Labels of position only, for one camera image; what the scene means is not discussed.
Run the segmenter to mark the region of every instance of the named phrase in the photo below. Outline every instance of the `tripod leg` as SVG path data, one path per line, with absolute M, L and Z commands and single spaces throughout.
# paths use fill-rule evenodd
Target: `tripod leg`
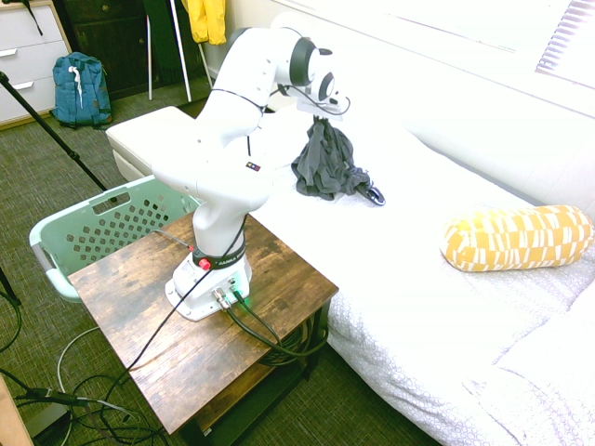
M 103 186 L 101 181 L 99 181 L 99 179 L 95 177 L 93 172 L 91 172 L 86 167 L 86 165 L 83 164 L 80 155 L 77 152 L 73 151 L 70 147 L 68 147 L 64 140 L 60 138 L 60 136 L 58 136 L 58 134 L 52 129 L 52 127 L 49 126 L 49 124 L 46 121 L 44 121 L 44 118 L 42 118 L 39 115 L 39 113 L 37 113 L 37 111 L 35 111 L 33 107 L 29 105 L 29 102 L 27 102 L 23 98 L 23 96 L 21 96 L 20 93 L 12 87 L 12 85 L 8 82 L 8 76 L 6 76 L 3 72 L 0 72 L 0 84 L 2 84 L 8 91 L 8 93 L 10 93 L 12 97 L 16 99 L 17 102 L 20 105 L 22 105 L 27 112 L 29 112 L 29 114 L 35 119 L 35 121 L 37 121 L 37 123 L 39 123 L 44 128 L 44 130 L 46 130 L 47 133 L 54 138 L 58 145 L 64 149 L 68 156 L 70 156 L 71 159 L 73 159 L 79 165 L 79 167 L 85 171 L 89 178 L 91 178 L 93 182 L 97 184 L 101 190 L 107 190 L 107 188 Z
M 7 295 L 9 295 L 13 299 L 15 299 L 17 302 L 19 302 L 19 300 L 17 299 L 17 295 L 15 295 L 15 292 L 12 290 L 12 287 L 10 286 L 10 282 L 8 281 L 8 277 L 2 271 L 2 268 L 1 267 L 0 267 L 0 282 L 2 283 L 2 286 L 4 286 L 4 289 L 7 292 Z

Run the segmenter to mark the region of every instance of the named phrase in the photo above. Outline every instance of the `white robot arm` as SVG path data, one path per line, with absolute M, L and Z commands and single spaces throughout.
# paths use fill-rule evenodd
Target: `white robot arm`
M 340 115 L 343 101 L 328 70 L 329 50 L 317 48 L 296 30 L 286 27 L 249 28 L 238 32 L 223 61 L 217 81 L 195 120 L 196 142 L 184 148 L 183 160 L 155 160 L 157 179 L 205 202 L 192 224 L 196 250 L 174 272 L 165 292 L 173 305 L 212 269 L 208 278 L 184 298 L 178 311 L 191 320 L 216 311 L 212 290 L 227 291 L 234 283 L 249 293 L 251 269 L 245 258 L 241 230 L 245 214 L 269 198 L 272 181 L 266 169 L 249 156 L 230 157 L 224 150 L 233 140 L 254 132 L 275 84 L 295 96 L 303 111 L 327 117 Z

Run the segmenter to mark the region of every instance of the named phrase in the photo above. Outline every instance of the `window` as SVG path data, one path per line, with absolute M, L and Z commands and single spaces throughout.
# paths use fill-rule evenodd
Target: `window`
M 572 1 L 537 65 L 538 72 L 595 88 L 595 0 Z
M 273 1 L 595 117 L 595 0 Z

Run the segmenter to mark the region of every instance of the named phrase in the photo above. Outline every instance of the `blue backpack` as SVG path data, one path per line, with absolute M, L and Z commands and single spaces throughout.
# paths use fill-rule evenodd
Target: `blue backpack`
M 54 65 L 56 108 L 52 114 L 62 125 L 104 125 L 112 121 L 112 108 L 101 62 L 74 52 Z

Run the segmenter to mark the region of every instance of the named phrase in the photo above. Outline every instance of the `yellow pillow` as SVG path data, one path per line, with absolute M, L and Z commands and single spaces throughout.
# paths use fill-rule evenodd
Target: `yellow pillow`
M 464 271 L 558 267 L 593 243 L 593 224 L 572 206 L 487 210 L 444 227 L 441 251 Z

